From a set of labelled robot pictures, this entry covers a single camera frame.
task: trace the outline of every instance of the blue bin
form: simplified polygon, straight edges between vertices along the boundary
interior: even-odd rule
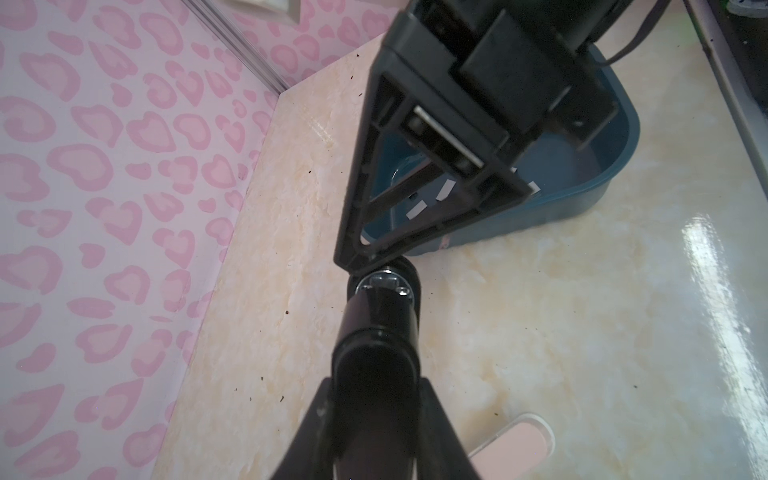
[[[590,53],[596,60],[603,60],[595,47]],[[574,217],[595,205],[608,188],[611,178],[629,161],[640,137],[637,112],[613,70],[602,68],[597,72],[597,77],[613,94],[619,104],[619,112],[580,151],[576,151],[559,135],[543,134],[515,165],[518,175],[527,182],[534,181],[541,188],[539,192],[522,205],[459,229],[442,239],[419,245],[407,255],[421,255],[441,247],[463,245]],[[384,139],[380,155],[372,197],[396,184],[425,158],[399,136]],[[367,224],[362,236],[373,241],[405,223],[408,221],[406,214],[422,200],[428,207],[432,206],[437,202],[435,197],[445,181],[450,178],[444,174],[419,189],[409,199],[393,207],[389,215]]]

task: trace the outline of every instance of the blue plastic basin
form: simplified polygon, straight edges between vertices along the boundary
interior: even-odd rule
[[[596,48],[591,53],[597,60],[602,59]],[[525,152],[515,165],[517,173],[527,182],[534,181],[541,191],[522,205],[424,243],[410,250],[408,255],[421,255],[573,217],[595,205],[607,190],[611,178],[629,161],[640,137],[637,112],[614,72],[603,68],[597,77],[616,98],[619,112],[580,151],[563,137],[547,133]],[[396,184],[425,158],[403,138],[395,136],[385,139],[380,155],[372,197]],[[450,178],[445,174],[419,189],[408,200],[393,207],[389,215],[366,225],[363,237],[373,241],[407,222],[406,214],[422,200],[427,206],[435,204],[435,197]]]

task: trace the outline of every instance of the marble tabletop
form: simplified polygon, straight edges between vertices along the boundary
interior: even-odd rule
[[[329,375],[378,48],[280,96],[154,478],[268,478]],[[682,2],[614,70],[641,137],[595,207],[412,258],[422,372],[467,451],[547,419],[557,450],[529,478],[768,478],[766,197]]]

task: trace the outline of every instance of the robotic arm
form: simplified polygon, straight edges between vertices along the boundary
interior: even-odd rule
[[[334,261],[348,303],[324,379],[274,480],[478,479],[418,355],[413,247],[524,202],[516,160],[544,131],[577,147],[615,115],[588,47],[631,0],[412,0],[369,77]],[[398,135],[425,155],[372,197],[379,153]],[[443,173],[451,193],[372,243],[362,229]]]

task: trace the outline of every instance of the metal strip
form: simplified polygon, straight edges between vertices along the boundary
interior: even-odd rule
[[[212,0],[182,0],[184,4],[251,70],[275,95],[288,89],[288,84],[243,37],[238,27]]]
[[[768,118],[747,87],[707,0],[684,1],[763,192],[768,196]]]
[[[442,135],[443,138],[445,138],[448,143],[453,145],[453,147],[460,151],[465,157],[469,159],[477,168],[483,168],[483,165],[485,165],[485,162],[480,160],[477,155],[473,154],[467,147],[464,146],[464,144],[460,141],[458,141],[458,138],[454,137],[451,132],[447,131],[445,127],[443,127],[437,120],[432,118],[430,114],[428,114],[421,105],[416,105],[413,109],[413,113],[417,114],[423,121],[427,123],[430,127],[434,128],[435,131]]]

